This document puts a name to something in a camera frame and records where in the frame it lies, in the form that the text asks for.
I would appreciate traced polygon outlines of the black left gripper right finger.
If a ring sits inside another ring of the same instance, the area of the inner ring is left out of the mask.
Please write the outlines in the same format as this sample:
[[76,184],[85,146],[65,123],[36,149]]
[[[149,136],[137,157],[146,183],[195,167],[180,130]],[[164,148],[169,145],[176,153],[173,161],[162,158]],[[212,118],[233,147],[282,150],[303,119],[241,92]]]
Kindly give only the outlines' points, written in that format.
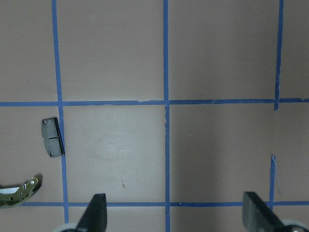
[[242,222],[248,232],[289,231],[255,192],[243,193]]

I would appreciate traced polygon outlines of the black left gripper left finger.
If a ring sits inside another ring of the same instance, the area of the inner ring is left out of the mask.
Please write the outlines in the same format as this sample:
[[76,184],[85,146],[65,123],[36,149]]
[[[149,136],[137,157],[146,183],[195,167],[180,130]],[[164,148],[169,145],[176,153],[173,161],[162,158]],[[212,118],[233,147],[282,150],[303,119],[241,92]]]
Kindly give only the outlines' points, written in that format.
[[105,232],[107,229],[106,195],[95,194],[83,216],[79,220],[76,232]]

